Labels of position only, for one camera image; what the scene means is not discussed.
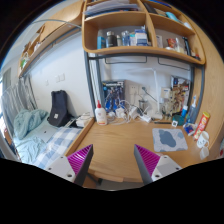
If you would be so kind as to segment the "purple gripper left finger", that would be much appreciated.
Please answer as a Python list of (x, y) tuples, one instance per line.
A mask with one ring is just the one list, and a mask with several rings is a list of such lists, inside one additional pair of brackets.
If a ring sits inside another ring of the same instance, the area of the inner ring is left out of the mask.
[(68, 157), (60, 156), (46, 168), (46, 171), (82, 186), (88, 173), (92, 157), (93, 145), (90, 144)]

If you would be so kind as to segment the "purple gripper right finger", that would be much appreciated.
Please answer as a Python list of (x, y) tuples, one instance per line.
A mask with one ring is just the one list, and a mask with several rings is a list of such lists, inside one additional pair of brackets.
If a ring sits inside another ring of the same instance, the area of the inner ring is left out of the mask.
[(168, 155), (156, 154), (134, 145), (134, 156), (145, 185), (181, 170), (181, 167)]

